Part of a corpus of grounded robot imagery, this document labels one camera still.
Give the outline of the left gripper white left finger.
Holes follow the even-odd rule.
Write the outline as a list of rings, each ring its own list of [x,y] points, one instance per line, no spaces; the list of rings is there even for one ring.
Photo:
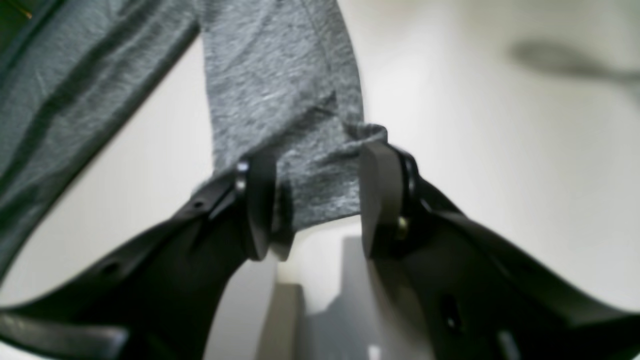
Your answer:
[[[57,360],[201,360],[230,278],[268,252],[276,173],[271,153],[245,155],[171,218],[2,308],[1,342]]]

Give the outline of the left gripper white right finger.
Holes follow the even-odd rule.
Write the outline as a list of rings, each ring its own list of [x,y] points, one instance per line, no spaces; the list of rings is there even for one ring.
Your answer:
[[[639,314],[603,303],[465,215],[384,142],[359,151],[362,247],[416,294],[437,360],[633,360]]]

